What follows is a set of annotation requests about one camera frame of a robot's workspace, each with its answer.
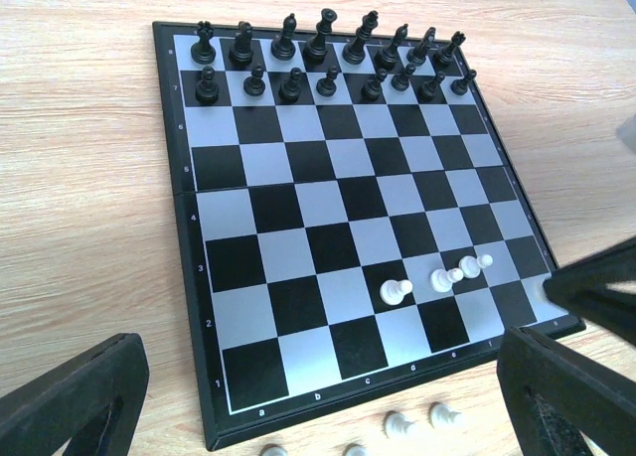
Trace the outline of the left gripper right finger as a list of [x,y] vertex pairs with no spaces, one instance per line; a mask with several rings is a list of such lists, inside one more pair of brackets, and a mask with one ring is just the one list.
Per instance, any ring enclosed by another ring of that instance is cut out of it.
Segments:
[[531,328],[505,331],[497,377],[522,453],[635,453],[635,382]]

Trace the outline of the white pawn off board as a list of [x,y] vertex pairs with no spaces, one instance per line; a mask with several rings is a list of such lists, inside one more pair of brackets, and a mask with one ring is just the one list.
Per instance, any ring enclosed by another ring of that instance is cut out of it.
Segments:
[[459,260],[458,266],[464,274],[465,278],[477,278],[480,273],[493,264],[493,257],[490,254],[481,254],[478,256],[466,255]]

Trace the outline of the white pawn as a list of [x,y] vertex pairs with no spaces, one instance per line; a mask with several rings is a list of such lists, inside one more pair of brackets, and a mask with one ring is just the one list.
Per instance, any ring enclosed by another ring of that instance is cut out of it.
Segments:
[[387,305],[396,306],[399,305],[404,297],[411,293],[412,290],[413,284],[408,279],[389,279],[381,285],[380,296]]
[[429,276],[432,289],[438,293],[446,293],[452,286],[464,278],[464,272],[460,268],[435,269]]

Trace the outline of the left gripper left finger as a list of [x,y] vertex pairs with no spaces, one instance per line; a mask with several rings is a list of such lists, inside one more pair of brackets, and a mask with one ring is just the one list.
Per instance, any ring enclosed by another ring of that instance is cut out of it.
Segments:
[[116,334],[1,397],[1,453],[126,455],[148,381],[141,337]]

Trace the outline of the black pawn board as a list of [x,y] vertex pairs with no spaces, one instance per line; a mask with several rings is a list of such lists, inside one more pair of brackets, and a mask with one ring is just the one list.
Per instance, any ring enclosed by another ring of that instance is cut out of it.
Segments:
[[361,103],[384,103],[383,83],[387,78],[385,69],[378,69],[375,74],[366,80],[361,88]]

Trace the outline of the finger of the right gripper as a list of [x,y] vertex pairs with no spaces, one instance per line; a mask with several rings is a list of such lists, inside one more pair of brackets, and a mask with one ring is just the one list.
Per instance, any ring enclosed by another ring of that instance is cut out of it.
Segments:
[[634,279],[635,239],[631,237],[556,270],[542,289],[550,302],[633,342],[635,295],[610,286]]

